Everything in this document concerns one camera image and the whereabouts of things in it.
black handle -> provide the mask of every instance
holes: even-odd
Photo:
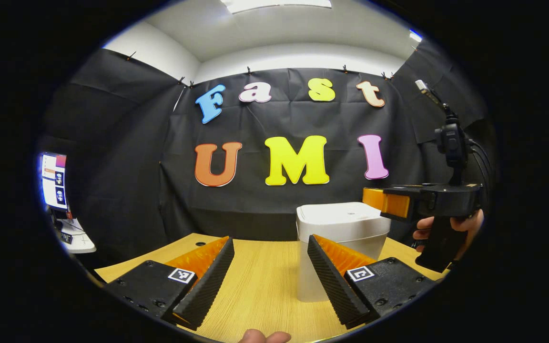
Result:
[[[457,232],[450,226],[449,217],[436,217],[423,253],[415,262],[421,267],[443,272],[466,241],[467,232]]]

ceiling light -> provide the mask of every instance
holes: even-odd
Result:
[[[423,38],[413,30],[410,30],[410,38],[414,39],[415,41],[418,41],[419,43],[423,40]]]
[[[260,7],[302,5],[332,8],[330,0],[222,0],[230,13],[239,13]]]

white wall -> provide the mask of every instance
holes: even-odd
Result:
[[[383,52],[353,46],[323,43],[292,43],[262,46],[233,52],[203,62],[194,83],[222,76],[277,68],[346,68],[352,71],[390,76],[404,60]]]
[[[169,35],[142,21],[114,37],[103,48],[120,52],[155,67],[183,83],[196,78],[200,61]]]

white trash can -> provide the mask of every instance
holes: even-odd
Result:
[[[391,220],[363,202],[303,205],[296,209],[300,241],[298,300],[324,302],[327,294],[319,282],[307,249],[311,234],[325,237],[378,260]]]

white ceiling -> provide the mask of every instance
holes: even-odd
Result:
[[[265,7],[230,14],[220,0],[184,0],[148,17],[199,61],[281,43],[332,43],[378,50],[406,60],[409,27],[364,0],[332,0],[332,8]]]

